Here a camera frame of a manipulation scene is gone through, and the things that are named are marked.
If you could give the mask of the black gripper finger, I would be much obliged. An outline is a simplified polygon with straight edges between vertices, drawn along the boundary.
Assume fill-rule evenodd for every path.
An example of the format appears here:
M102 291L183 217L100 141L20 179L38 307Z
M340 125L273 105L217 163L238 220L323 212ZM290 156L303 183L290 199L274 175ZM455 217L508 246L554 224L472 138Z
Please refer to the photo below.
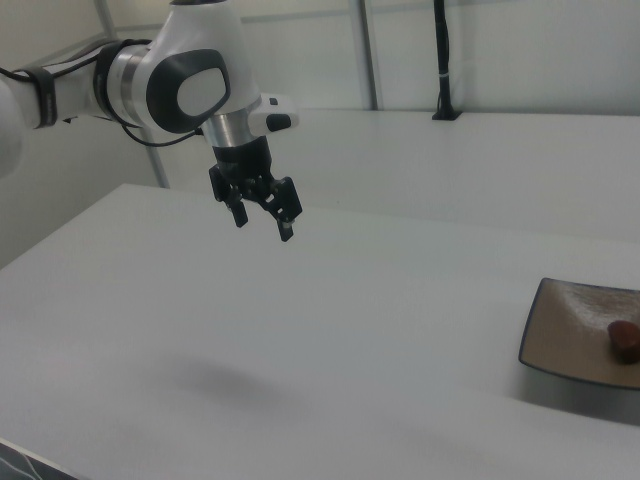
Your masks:
M209 178L215 200L226 205L238 228L243 227L248 222L248 216L240 190L222 175L218 166L209 170Z
M294 235L293 224L303 212L293 180L284 177L270 181L259 204L275 219L281 241L289 241Z

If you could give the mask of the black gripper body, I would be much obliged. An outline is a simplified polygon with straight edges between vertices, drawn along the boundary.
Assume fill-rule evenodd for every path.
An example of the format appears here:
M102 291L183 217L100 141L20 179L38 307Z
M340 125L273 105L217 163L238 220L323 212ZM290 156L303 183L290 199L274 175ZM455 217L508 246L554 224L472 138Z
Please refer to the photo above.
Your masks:
M237 188L244 198L266 199L271 193L271 153L265 137L235 147L213 147L216 165L211 168L215 199L228 199Z

